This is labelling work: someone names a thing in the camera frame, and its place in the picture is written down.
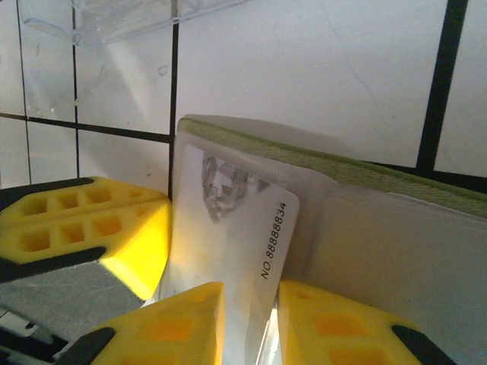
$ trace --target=black grout line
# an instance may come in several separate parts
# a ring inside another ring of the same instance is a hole
[[[30,168],[30,145],[29,145],[29,125],[27,123],[27,101],[25,100],[25,77],[24,77],[24,55],[22,55],[22,31],[21,31],[21,10],[17,3],[17,24],[18,24],[18,42],[21,51],[21,71],[22,71],[22,93],[24,94],[24,120],[25,120],[25,138],[27,139],[27,164],[29,166],[29,183],[32,184],[32,169]]]
[[[27,120],[29,122],[34,122],[34,123],[40,123],[40,124],[46,124],[46,125],[56,125],[58,127],[70,128],[70,129],[75,129],[75,130],[80,130],[80,131],[102,133],[104,135],[118,135],[120,137],[135,138],[135,139],[141,139],[144,141],[154,141],[154,142],[161,142],[161,143],[170,144],[170,143],[172,143],[172,140],[173,140],[170,135],[162,135],[159,133],[143,132],[143,131],[133,131],[131,129],[103,127],[101,125],[90,125],[90,124],[83,124],[83,123],[64,122],[62,120],[34,118],[34,117],[29,117]]]
[[[434,169],[467,3],[468,0],[448,0],[447,3],[416,161],[416,168],[422,172]]]
[[[170,121],[169,136],[172,142],[169,145],[169,180],[167,182],[167,195],[173,198],[173,160],[174,140],[176,138],[176,111],[177,111],[177,57],[179,52],[180,25],[173,25],[173,52],[171,64],[171,88],[170,88]]]
[[[76,29],[76,10],[72,7],[72,24],[73,29]],[[78,76],[76,74],[76,47],[73,44],[73,88],[75,92],[75,101],[78,99]],[[78,106],[75,104],[75,124],[78,124]],[[76,140],[76,176],[79,178],[80,176],[80,168],[79,168],[79,130],[76,129],[75,131],[75,140]]]
[[[27,120],[27,118],[25,116],[18,116],[16,114],[8,114],[8,113],[0,113],[0,117],[9,118],[9,119],[24,120],[24,121]]]
[[[389,165],[386,163],[374,163],[378,166],[388,167],[393,170],[409,173],[411,175],[424,177],[426,179],[438,181],[459,188],[473,190],[474,192],[481,192],[487,194],[487,177],[463,175],[460,173],[445,173],[441,171],[423,171],[415,167],[403,167],[396,165]]]

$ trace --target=clear acrylic holder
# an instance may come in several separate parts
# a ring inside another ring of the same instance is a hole
[[[91,48],[245,1],[248,0],[19,0],[19,4],[27,26]]]

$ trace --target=white tile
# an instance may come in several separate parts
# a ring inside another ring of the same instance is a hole
[[[79,154],[81,176],[104,176],[167,192],[168,144],[80,131]]]
[[[0,189],[29,185],[25,121],[0,117]]]
[[[17,2],[0,2],[0,113],[24,114]]]
[[[28,122],[32,183],[74,179],[76,132],[74,129]]]
[[[413,166],[445,8],[266,0],[183,22],[178,118],[278,122],[325,135],[350,157]]]
[[[487,177],[487,1],[470,0],[435,169]]]
[[[169,133],[172,27],[77,49],[78,121]]]
[[[24,17],[36,15],[60,27],[72,27],[68,2],[42,0],[24,2],[24,5]],[[21,24],[21,35],[27,115],[74,122],[72,45],[24,23]]]

